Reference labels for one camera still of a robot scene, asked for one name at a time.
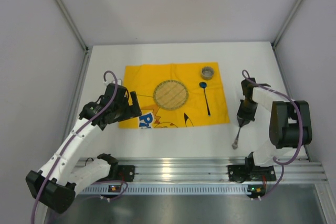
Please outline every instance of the yellow cloth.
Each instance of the yellow cloth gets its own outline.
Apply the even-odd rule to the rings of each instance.
[[[209,81],[201,77],[201,69],[210,66],[215,70]],[[188,90],[188,100],[176,110],[165,110],[155,104],[155,88],[163,81],[177,80]],[[203,88],[211,116],[208,116]],[[186,63],[168,65],[126,66],[123,81],[129,91],[136,91],[142,116],[119,123],[120,128],[193,127],[229,123],[222,80],[218,63]]]

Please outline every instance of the round placemat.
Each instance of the round placemat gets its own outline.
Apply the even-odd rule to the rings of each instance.
[[[154,90],[155,103],[165,110],[176,110],[188,100],[186,86],[175,80],[161,82]]]

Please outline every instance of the white table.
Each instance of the white table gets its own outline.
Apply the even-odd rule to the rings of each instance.
[[[104,94],[102,76],[106,70],[123,78],[126,65],[187,62],[218,62],[231,124],[142,130],[120,129],[115,123],[105,128],[83,157],[101,153],[116,158],[245,157],[269,141],[270,113],[259,106],[255,122],[241,130],[238,149],[231,147],[238,132],[239,101],[244,98],[242,70],[247,69],[257,82],[285,92],[269,42],[94,46],[77,114],[86,103]],[[306,157],[304,148],[299,157]]]

